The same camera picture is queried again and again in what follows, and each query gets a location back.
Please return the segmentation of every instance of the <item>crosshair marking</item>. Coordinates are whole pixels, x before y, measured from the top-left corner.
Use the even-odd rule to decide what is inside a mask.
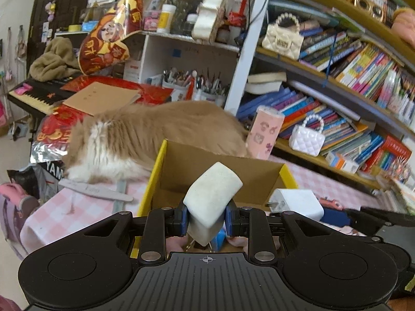
[[[209,256],[203,257],[201,258],[202,261],[204,261],[205,263],[210,263],[211,261],[214,261],[215,259]]]

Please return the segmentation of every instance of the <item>floor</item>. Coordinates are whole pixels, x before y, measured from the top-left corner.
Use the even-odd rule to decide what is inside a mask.
[[[0,138],[0,183],[8,182],[7,169],[19,169],[29,162],[28,137],[17,141],[7,136]],[[22,309],[27,307],[26,298],[17,280],[20,260],[3,238],[0,231],[0,295],[16,302]]]

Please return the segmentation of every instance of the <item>pink checkered tablecloth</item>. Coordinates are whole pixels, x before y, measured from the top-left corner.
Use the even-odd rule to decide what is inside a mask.
[[[116,190],[116,185],[103,184]],[[127,194],[134,197],[124,204],[133,215],[138,211],[146,181],[127,184]],[[97,199],[64,188],[34,212],[25,222],[20,239],[28,253],[88,227],[113,213],[113,201]]]
[[[321,174],[274,156],[269,160],[287,164],[301,189],[311,189],[318,196],[337,199],[347,208],[383,208],[376,198]],[[103,186],[116,189],[116,185]],[[146,186],[146,181],[128,183],[127,194],[132,195],[134,201],[126,203],[126,210],[134,214],[137,212]],[[20,238],[28,253],[31,253],[110,216],[112,211],[113,201],[92,198],[64,188],[26,220]]]
[[[344,207],[360,209],[361,206],[385,209],[377,198],[362,193],[354,188],[298,166],[287,160],[270,156],[270,161],[287,164],[300,189],[310,189],[316,196],[338,200]]]

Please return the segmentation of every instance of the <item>electronic keyboard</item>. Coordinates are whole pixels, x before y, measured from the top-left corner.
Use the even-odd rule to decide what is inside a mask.
[[[48,82],[38,82],[33,79],[28,79],[10,91],[8,93],[8,99],[33,116],[43,118],[45,115],[53,112],[55,104],[73,95],[73,92],[64,91],[60,88],[74,78],[74,76],[71,76],[61,80],[51,80]],[[15,90],[24,83],[29,84],[33,89],[26,91],[22,95],[18,95]]]

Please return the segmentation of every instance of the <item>yellow cardboard box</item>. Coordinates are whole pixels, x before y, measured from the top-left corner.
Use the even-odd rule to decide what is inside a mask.
[[[267,211],[265,204],[276,188],[298,188],[285,164],[224,156],[165,140],[137,215],[146,216],[151,209],[160,207],[177,207],[192,183],[218,161],[234,171],[243,183],[234,197],[238,207],[251,206]]]

